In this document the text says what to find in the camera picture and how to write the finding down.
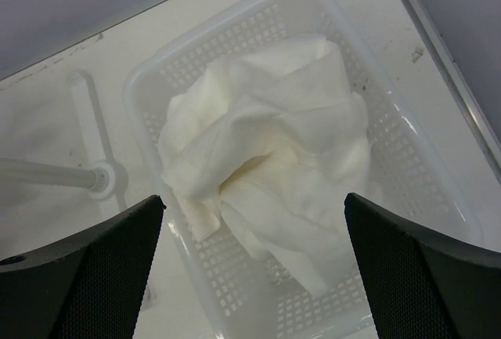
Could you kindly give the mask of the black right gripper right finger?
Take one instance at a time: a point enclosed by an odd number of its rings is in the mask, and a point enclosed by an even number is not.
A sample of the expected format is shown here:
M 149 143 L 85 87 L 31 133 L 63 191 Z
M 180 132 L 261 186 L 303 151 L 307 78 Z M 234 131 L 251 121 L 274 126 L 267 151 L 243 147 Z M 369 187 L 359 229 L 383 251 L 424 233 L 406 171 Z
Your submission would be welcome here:
M 500 254 L 359 196 L 344 215 L 380 338 L 498 338 Z

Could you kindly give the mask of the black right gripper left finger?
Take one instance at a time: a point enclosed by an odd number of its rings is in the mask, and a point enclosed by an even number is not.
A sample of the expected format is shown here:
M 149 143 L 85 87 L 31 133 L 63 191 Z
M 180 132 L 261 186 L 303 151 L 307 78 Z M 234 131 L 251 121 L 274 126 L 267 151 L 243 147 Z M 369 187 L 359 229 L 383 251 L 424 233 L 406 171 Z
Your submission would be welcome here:
M 1 261 L 3 338 L 131 338 L 165 206 L 151 196 L 112 218 Z

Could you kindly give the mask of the white skirt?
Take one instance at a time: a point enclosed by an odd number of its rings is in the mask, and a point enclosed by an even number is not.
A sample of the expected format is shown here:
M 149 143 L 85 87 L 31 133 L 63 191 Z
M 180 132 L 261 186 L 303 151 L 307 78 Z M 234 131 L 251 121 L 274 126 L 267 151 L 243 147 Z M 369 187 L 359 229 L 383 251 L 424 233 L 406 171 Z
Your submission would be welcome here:
M 340 47 L 303 34 L 218 58 L 171 99 L 161 178 L 196 240 L 227 225 L 319 297 L 355 264 L 345 197 L 382 197 L 368 127 Z

